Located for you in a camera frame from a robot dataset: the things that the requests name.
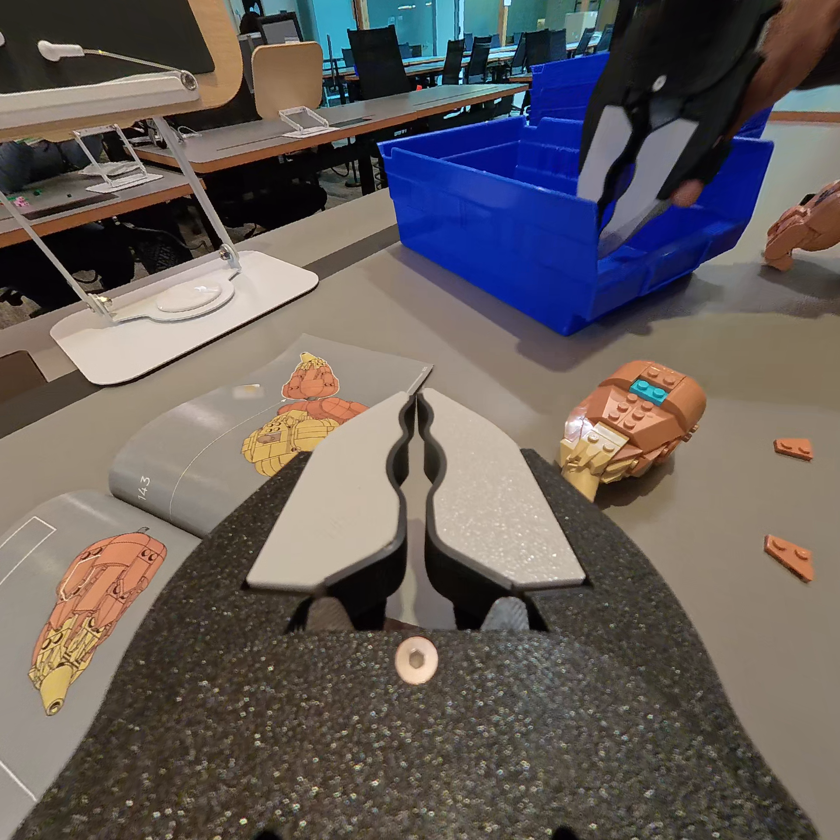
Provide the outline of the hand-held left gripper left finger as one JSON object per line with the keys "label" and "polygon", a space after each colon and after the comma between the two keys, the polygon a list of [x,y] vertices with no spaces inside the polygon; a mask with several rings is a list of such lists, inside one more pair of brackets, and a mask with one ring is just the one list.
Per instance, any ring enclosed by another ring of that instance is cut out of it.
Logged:
{"label": "hand-held left gripper left finger", "polygon": [[246,576],[249,588],[391,595],[400,587],[414,408],[414,395],[393,394],[313,450]]}

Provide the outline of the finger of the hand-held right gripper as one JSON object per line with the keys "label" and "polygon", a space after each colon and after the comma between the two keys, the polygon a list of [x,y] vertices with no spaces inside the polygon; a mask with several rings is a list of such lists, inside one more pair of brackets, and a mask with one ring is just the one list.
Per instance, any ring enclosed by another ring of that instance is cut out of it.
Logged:
{"label": "finger of the hand-held right gripper", "polygon": [[647,221],[664,212],[669,199],[658,198],[658,194],[697,128],[696,121],[675,119],[651,132],[642,142],[633,177],[600,234],[598,257],[612,254]]}
{"label": "finger of the hand-held right gripper", "polygon": [[613,205],[612,219],[622,209],[627,218],[638,216],[636,196],[638,105],[604,106],[586,156],[581,159],[576,196],[596,203],[599,218]]}

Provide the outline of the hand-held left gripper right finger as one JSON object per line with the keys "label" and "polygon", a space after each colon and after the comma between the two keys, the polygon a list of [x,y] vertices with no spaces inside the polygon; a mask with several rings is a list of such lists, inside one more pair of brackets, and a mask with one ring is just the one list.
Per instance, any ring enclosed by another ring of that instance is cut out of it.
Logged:
{"label": "hand-held left gripper right finger", "polygon": [[490,420],[426,387],[427,559],[470,571],[504,592],[580,585],[585,572],[515,441]]}

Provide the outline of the blue plastic bin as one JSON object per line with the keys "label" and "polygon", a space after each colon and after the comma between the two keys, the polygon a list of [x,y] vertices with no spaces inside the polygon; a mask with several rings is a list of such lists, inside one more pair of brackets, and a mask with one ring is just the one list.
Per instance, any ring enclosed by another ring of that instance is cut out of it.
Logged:
{"label": "blue plastic bin", "polygon": [[531,124],[544,118],[583,120],[597,124],[606,108],[632,112],[659,100],[659,116],[733,118],[739,115],[745,88],[757,66],[756,56],[719,61],[663,62],[644,59],[624,66],[630,55],[598,53],[535,66],[532,69]]}
{"label": "blue plastic bin", "polygon": [[380,143],[402,243],[562,335],[732,249],[774,145],[737,136],[700,203],[597,259],[575,196],[582,121],[498,119]]}

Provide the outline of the grey instruction booklet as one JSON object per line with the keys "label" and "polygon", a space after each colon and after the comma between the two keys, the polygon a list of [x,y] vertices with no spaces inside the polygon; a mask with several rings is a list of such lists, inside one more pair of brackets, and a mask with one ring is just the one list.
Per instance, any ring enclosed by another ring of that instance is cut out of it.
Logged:
{"label": "grey instruction booklet", "polygon": [[304,334],[243,384],[146,424],[108,493],[44,502],[2,537],[2,837],[75,752],[133,635],[202,539],[298,452],[429,362]]}

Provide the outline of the orange brick claw model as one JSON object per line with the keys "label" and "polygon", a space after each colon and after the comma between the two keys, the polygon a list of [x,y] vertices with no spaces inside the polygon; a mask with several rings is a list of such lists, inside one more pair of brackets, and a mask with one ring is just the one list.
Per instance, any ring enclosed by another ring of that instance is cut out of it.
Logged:
{"label": "orange brick claw model", "polygon": [[600,485],[645,475],[697,431],[707,407],[698,382],[635,360],[606,377],[567,416],[556,462],[593,501]]}

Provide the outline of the grey desk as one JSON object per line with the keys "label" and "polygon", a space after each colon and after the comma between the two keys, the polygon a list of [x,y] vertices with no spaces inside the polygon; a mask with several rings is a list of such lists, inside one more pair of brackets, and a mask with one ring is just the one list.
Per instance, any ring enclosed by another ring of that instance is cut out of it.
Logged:
{"label": "grey desk", "polygon": [[[838,838],[838,247],[787,272],[762,266],[765,229],[804,193],[838,178],[838,124],[772,122],[774,142],[752,221],[738,246],[687,280],[564,338],[397,243],[386,192],[259,236],[273,255],[322,273],[286,309],[149,377],[92,392],[70,374],[23,395],[33,422],[2,438],[2,532],[39,503],[107,487],[119,448],[190,397],[275,358],[301,333],[434,365],[429,384],[551,459],[572,406],[621,363],[650,359],[692,375],[707,393],[699,432],[673,463],[581,500],[578,522],[615,550],[621,529],[648,557],[693,623],[741,732],[760,751],[820,838]],[[778,455],[776,438],[807,438],[811,462]],[[813,554],[801,581],[763,549],[768,534]],[[280,823],[287,837],[546,837],[568,823],[579,837],[679,836],[668,822],[709,818],[721,805],[685,805],[676,782],[641,787],[642,762],[667,759],[665,719],[634,714],[618,642],[578,626],[508,643],[434,631],[434,688],[396,677],[398,635],[269,646],[277,686],[231,714],[230,747],[210,727],[210,688],[245,698],[240,656],[230,676],[189,677],[127,662],[141,710],[164,702],[157,749],[111,726],[123,799],[117,815],[77,820],[78,835],[248,837]],[[230,783],[186,777],[192,739],[257,770]]]}

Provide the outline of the person's right hand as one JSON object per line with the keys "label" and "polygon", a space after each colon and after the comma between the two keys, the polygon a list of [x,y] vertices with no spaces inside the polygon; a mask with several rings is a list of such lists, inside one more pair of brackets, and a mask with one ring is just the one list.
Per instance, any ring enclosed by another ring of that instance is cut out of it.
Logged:
{"label": "person's right hand", "polygon": [[744,93],[738,115],[729,130],[703,156],[691,176],[673,191],[672,204],[678,207],[694,204],[725,158],[728,142],[741,126],[794,90],[808,74],[808,60],[813,56],[810,50],[812,3],[782,2],[778,13],[772,16],[759,49],[762,61]]}

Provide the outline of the large brown tan brick body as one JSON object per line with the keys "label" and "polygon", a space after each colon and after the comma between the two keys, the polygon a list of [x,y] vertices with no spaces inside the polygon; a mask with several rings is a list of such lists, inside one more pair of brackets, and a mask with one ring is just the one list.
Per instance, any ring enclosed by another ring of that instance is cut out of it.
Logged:
{"label": "large brown tan brick body", "polygon": [[839,242],[839,181],[824,185],[787,209],[767,231],[763,262],[777,270],[793,266],[795,249],[819,251]]}

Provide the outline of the row of black office chairs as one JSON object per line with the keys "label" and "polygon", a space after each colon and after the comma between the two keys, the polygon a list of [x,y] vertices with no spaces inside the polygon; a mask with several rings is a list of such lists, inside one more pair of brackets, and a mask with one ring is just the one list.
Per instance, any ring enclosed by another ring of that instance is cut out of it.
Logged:
{"label": "row of black office chairs", "polygon": [[543,63],[606,52],[612,35],[612,24],[604,29],[585,28],[573,41],[566,40],[563,29],[541,29],[521,33],[513,45],[488,49],[484,69],[469,70],[472,53],[467,50],[456,51],[452,60],[446,57],[405,59],[403,66],[410,78],[453,77],[454,83],[467,83],[467,77],[478,82],[504,81],[527,76],[533,67]]}

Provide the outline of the long grey office table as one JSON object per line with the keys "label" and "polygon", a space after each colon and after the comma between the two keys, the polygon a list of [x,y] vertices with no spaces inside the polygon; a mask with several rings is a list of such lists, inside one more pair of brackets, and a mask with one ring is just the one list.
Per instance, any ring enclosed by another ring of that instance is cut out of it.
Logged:
{"label": "long grey office table", "polygon": [[186,137],[183,147],[195,172],[206,174],[254,161],[315,148],[321,144],[392,129],[440,113],[494,101],[525,91],[524,82],[500,85],[461,85],[419,91],[319,108],[331,130],[304,137],[289,137],[279,120],[230,125]]}

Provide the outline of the black office chair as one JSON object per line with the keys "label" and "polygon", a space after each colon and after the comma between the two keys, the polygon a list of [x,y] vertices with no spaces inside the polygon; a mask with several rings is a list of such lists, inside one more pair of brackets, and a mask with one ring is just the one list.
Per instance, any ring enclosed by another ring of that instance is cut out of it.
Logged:
{"label": "black office chair", "polygon": [[348,37],[361,100],[414,90],[406,75],[393,24],[383,28],[348,29]]}

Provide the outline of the small white stand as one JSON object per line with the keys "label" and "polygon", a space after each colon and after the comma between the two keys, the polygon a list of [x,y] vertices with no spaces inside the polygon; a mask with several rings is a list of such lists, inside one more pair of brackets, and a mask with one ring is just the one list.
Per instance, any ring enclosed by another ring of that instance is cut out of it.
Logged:
{"label": "small white stand", "polygon": [[307,107],[281,110],[278,112],[278,119],[285,126],[282,136],[292,139],[302,139],[333,130],[328,120]]}

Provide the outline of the light wooden divider panel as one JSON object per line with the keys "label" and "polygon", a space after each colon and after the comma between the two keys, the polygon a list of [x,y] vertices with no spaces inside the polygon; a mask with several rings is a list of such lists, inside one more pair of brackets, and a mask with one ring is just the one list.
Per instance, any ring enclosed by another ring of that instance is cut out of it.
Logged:
{"label": "light wooden divider panel", "polygon": [[322,48],[318,42],[260,45],[251,57],[255,108],[264,120],[281,111],[322,102]]}

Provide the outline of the black wood-rimmed divider panel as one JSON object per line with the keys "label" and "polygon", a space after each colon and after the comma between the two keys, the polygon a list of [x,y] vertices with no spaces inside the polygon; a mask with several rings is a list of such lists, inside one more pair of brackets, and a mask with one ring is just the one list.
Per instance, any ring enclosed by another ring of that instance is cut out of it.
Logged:
{"label": "black wood-rimmed divider panel", "polygon": [[225,105],[243,79],[225,2],[1,2],[2,140]]}

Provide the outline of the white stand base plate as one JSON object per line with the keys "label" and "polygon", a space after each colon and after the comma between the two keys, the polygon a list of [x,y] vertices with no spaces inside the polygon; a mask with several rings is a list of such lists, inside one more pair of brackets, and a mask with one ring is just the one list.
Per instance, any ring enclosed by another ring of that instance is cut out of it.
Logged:
{"label": "white stand base plate", "polygon": [[26,129],[56,124],[79,129],[117,126],[120,114],[153,117],[222,243],[213,262],[193,262],[149,286],[107,298],[84,291],[29,221],[2,203],[39,251],[86,306],[57,322],[51,338],[94,385],[131,382],[211,343],[312,291],[317,275],[267,254],[237,251],[224,231],[191,163],[164,115],[201,101],[199,80],[187,70],[163,68],[75,87],[3,93],[2,133],[21,139]]}

